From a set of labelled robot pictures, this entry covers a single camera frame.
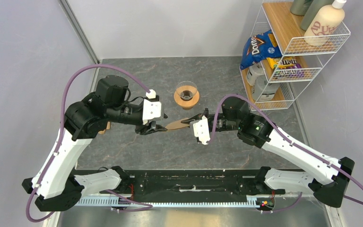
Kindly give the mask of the single brown paper filter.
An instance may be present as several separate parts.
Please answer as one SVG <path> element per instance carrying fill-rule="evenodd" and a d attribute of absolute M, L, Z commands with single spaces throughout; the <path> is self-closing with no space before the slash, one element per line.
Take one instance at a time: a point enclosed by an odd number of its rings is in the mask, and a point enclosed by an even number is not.
<path fill-rule="evenodd" d="M 189 127 L 190 125 L 188 123 L 182 123 L 182 121 L 187 120 L 187 118 L 183 118 L 174 122 L 171 122 L 165 126 L 167 130 L 178 130 L 182 128 Z"/>

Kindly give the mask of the clear glass dripper cone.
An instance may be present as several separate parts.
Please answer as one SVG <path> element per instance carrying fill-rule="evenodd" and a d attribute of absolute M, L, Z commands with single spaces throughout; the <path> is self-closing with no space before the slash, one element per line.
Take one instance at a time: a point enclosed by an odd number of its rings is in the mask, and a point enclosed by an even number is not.
<path fill-rule="evenodd" d="M 176 86 L 176 94 L 183 101 L 190 101 L 197 92 L 196 84 L 191 81 L 182 81 Z"/>

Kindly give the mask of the brown paper coffee filters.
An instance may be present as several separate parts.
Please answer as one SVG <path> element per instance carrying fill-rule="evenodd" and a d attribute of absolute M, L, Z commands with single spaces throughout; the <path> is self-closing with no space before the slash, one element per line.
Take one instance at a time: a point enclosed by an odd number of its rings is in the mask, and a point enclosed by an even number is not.
<path fill-rule="evenodd" d="M 101 131 L 99 131 L 98 133 L 99 134 L 101 134 L 101 135 L 103 135 L 103 134 L 105 134 L 106 133 L 106 131 L 107 130 L 109 130 L 111 128 L 111 123 L 110 122 L 107 122 L 107 124 L 106 124 L 106 128 L 105 129 L 103 129 L 103 130 L 101 130 Z"/>

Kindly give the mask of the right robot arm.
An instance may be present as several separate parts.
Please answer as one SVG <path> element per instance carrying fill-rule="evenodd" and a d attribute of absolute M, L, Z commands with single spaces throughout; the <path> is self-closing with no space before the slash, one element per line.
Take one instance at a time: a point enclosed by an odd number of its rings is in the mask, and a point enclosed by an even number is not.
<path fill-rule="evenodd" d="M 319 202 L 341 207 L 355 165 L 352 159 L 330 157 L 301 143 L 263 116 L 251 113 L 249 104 L 238 97 L 228 97 L 221 109 L 218 114 L 205 109 L 182 123 L 193 129 L 203 145 L 214 138 L 212 131 L 237 131 L 237 137 L 245 144 L 269 151 L 301 168 L 295 172 L 263 166 L 254 180 L 257 192 L 312 192 Z"/>

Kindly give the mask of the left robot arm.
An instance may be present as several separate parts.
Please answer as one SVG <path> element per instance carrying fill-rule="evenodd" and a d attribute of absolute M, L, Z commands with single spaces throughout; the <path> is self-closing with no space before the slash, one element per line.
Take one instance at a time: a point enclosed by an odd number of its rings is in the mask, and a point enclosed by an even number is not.
<path fill-rule="evenodd" d="M 157 120 L 165 118 L 159 95 L 150 90 L 138 105 L 130 99 L 129 82 L 109 75 L 98 81 L 96 90 L 83 100 L 71 104 L 64 113 L 64 128 L 44 166 L 33 178 L 25 179 L 23 188 L 35 194 L 40 211 L 66 211 L 81 198 L 113 190 L 124 193 L 130 188 L 130 177 L 114 166 L 88 175 L 77 175 L 74 166 L 85 150 L 107 124 L 135 126 L 135 133 L 149 135 L 163 132 Z"/>

